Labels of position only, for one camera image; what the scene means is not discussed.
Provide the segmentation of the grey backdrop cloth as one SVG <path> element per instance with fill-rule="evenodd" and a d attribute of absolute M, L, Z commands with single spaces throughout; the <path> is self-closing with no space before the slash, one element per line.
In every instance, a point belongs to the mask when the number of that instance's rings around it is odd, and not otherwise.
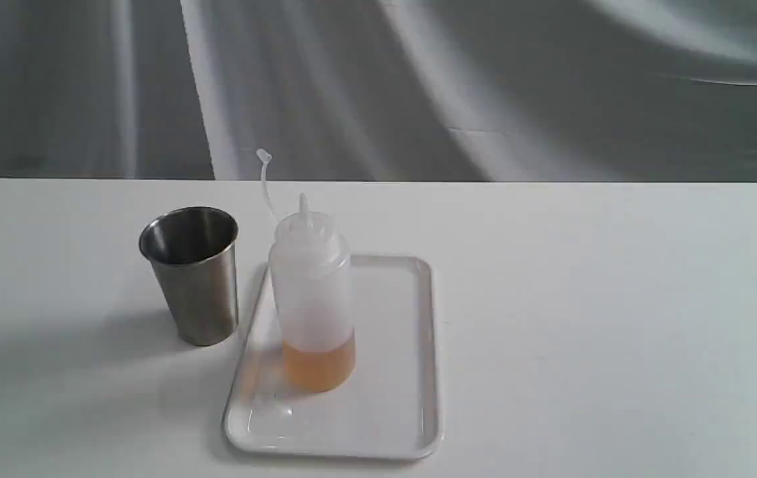
<path fill-rule="evenodd" d="M 0 177 L 757 182 L 757 1 L 0 1 Z"/>

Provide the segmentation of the translucent squeeze bottle amber liquid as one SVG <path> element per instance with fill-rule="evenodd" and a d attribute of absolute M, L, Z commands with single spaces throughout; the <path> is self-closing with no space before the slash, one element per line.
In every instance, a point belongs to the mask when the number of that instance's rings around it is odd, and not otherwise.
<path fill-rule="evenodd" d="M 262 148 L 255 154 L 264 202 L 275 222 L 268 267 L 285 376 L 303 392 L 327 392 L 355 369 L 351 249 L 334 218 L 312 209 L 305 194 L 293 214 L 276 214 L 268 188 L 272 154 Z"/>

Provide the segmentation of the stainless steel cup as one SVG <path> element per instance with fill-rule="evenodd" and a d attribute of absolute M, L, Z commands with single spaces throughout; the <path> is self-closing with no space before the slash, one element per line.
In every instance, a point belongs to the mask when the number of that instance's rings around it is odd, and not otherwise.
<path fill-rule="evenodd" d="M 187 344 L 217 345 L 238 328 L 238 231 L 227 212 L 190 206 L 162 214 L 139 235 L 139 251 Z"/>

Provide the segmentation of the white plastic tray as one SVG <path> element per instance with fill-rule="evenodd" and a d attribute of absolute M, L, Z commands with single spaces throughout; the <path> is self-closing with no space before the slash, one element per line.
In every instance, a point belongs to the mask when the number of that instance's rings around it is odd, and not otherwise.
<path fill-rule="evenodd" d="M 416 256 L 352 258 L 357 363 L 334 390 L 300 392 L 282 368 L 273 287 L 263 275 L 224 409 L 243 453 L 416 461 L 444 436 L 439 321 L 431 265 Z"/>

